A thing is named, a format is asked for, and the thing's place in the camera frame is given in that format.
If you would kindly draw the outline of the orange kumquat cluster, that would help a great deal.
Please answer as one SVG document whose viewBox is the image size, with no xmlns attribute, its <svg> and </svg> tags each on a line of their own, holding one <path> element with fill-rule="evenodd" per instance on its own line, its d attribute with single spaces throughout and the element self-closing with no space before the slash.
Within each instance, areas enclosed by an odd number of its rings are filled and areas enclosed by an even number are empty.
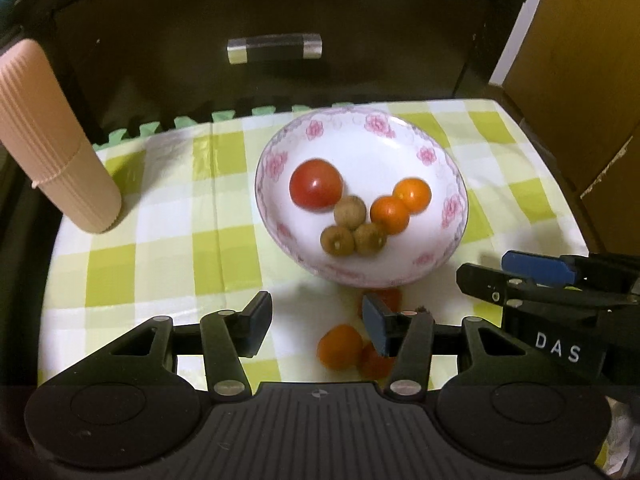
<svg viewBox="0 0 640 480">
<path fill-rule="evenodd" d="M 333 327 L 319 340 L 317 356 L 329 370 L 347 370 L 358 364 L 362 345 L 358 330 L 341 324 Z"/>
<path fill-rule="evenodd" d="M 402 201 L 410 214 L 420 214 L 431 203 L 432 190 L 422 179 L 405 178 L 395 185 L 393 196 Z"/>
</svg>

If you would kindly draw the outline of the green foam mat edge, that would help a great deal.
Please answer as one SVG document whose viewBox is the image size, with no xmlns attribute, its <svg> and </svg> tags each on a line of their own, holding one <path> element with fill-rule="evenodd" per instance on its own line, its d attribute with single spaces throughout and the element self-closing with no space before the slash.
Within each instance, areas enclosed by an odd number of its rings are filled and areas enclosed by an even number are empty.
<svg viewBox="0 0 640 480">
<path fill-rule="evenodd" d="M 104 148 L 112 148 L 120 144 L 124 144 L 134 139 L 149 138 L 157 134 L 165 133 L 171 130 L 179 130 L 188 127 L 199 126 L 203 124 L 220 124 L 221 122 L 230 122 L 230 120 L 242 119 L 245 117 L 262 117 L 271 116 L 277 113 L 303 114 L 310 112 L 312 107 L 304 104 L 293 104 L 291 106 L 275 106 L 264 105 L 253 107 L 248 114 L 239 113 L 237 110 L 215 110 L 211 112 L 204 122 L 198 122 L 189 115 L 177 116 L 169 122 L 160 122 L 153 120 L 152 122 L 142 122 L 139 125 L 117 128 L 107 135 L 104 142 L 93 143 L 93 149 L 98 152 Z"/>
</svg>

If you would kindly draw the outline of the dark wooden cabinet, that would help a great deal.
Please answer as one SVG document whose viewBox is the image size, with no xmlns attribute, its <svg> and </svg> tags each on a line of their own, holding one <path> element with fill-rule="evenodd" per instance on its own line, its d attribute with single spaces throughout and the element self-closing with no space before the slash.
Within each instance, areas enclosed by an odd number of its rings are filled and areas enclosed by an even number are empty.
<svg viewBox="0 0 640 480">
<path fill-rule="evenodd" d="M 483 93 L 526 0 L 8 0 L 94 142 L 146 122 Z"/>
</svg>

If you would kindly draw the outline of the red cherry tomato top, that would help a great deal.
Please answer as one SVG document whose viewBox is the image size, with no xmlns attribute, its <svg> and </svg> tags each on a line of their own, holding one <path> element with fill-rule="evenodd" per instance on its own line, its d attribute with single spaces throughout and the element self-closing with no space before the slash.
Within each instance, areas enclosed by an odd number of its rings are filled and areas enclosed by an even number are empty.
<svg viewBox="0 0 640 480">
<path fill-rule="evenodd" d="M 398 287 L 369 289 L 368 294 L 377 296 L 392 312 L 399 312 L 402 307 L 402 290 Z"/>
</svg>

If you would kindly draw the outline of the large red tomato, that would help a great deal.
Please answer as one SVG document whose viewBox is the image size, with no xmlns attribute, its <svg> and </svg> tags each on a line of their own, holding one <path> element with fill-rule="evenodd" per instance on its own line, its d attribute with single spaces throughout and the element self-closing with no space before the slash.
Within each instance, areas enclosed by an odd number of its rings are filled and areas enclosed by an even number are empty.
<svg viewBox="0 0 640 480">
<path fill-rule="evenodd" d="M 290 196 L 295 205 L 307 210 L 333 207 L 343 196 L 343 179 L 324 159 L 302 162 L 292 173 Z"/>
</svg>

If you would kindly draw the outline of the white floral plate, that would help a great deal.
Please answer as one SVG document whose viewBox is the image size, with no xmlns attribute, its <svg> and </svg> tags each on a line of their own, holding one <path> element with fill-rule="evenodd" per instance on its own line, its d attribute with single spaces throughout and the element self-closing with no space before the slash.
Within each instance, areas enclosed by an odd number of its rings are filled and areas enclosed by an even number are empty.
<svg viewBox="0 0 640 480">
<path fill-rule="evenodd" d="M 431 203 L 411 217 L 404 232 L 390 236 L 377 255 L 330 256 L 320 235 L 334 222 L 332 210 L 295 205 L 288 187 L 294 170 L 313 158 L 333 165 L 345 194 L 367 205 L 405 178 L 425 181 Z M 283 126 L 258 159 L 255 196 L 266 231 L 290 258 L 320 278 L 356 287 L 424 278 L 456 251 L 469 218 L 462 174 L 442 146 L 411 122 L 364 106 L 316 110 Z"/>
</svg>

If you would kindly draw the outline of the brown cardboard box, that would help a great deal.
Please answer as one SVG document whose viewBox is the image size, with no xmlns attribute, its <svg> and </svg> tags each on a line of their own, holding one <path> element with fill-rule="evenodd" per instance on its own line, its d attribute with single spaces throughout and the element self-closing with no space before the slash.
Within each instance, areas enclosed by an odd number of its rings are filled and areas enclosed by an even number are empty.
<svg viewBox="0 0 640 480">
<path fill-rule="evenodd" d="M 591 247 L 639 252 L 639 0 L 540 0 L 506 94 L 582 207 Z"/>
</svg>

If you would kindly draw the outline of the pink ribbed cylinder container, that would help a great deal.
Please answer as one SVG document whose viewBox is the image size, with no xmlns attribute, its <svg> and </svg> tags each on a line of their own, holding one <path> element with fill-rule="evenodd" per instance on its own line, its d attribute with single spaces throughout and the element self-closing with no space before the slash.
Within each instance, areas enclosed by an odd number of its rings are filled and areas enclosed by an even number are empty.
<svg viewBox="0 0 640 480">
<path fill-rule="evenodd" d="M 1 55 L 1 142 L 32 187 L 79 229 L 102 233 L 117 220 L 122 194 L 31 39 Z"/>
</svg>

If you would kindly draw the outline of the brown longan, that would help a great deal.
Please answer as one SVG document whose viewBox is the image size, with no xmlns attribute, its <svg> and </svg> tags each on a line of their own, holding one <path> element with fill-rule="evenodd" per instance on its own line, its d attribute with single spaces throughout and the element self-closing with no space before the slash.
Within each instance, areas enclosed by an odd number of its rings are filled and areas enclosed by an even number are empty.
<svg viewBox="0 0 640 480">
<path fill-rule="evenodd" d="M 382 226 L 377 223 L 363 223 L 352 232 L 355 249 L 360 256 L 374 256 L 386 245 L 387 234 Z"/>
<path fill-rule="evenodd" d="M 355 231 L 366 222 L 367 213 L 366 204 L 356 195 L 344 196 L 333 209 L 335 223 L 349 231 Z"/>
<path fill-rule="evenodd" d="M 333 257 L 348 257 L 355 252 L 354 236 L 344 226 L 327 226 L 320 235 L 320 244 Z"/>
</svg>

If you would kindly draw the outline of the green checked tablecloth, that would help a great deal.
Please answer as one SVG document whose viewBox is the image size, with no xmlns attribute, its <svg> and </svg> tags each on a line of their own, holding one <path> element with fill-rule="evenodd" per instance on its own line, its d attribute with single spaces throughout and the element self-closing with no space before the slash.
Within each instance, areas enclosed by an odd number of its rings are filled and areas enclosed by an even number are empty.
<svg viewBox="0 0 640 480">
<path fill-rule="evenodd" d="M 495 102 L 373 104 L 350 116 L 298 116 L 299 141 L 279 141 L 290 113 L 181 127 L 99 151 L 122 193 L 118 221 L 92 235 L 63 220 L 44 291 L 38 368 L 58 376 L 149 321 L 199 326 L 269 292 L 272 321 L 256 356 L 261 382 L 349 382 L 328 370 L 320 339 L 340 325 L 366 336 L 362 293 L 398 287 L 407 309 L 442 325 L 497 321 L 495 304 L 466 296 L 457 268 L 498 268 L 510 250 L 582 255 L 570 207 L 525 133 Z M 321 248 L 331 211 L 297 207 L 288 184 L 307 159 L 342 174 L 347 193 L 372 203 L 420 178 L 431 205 L 373 257 Z"/>
</svg>

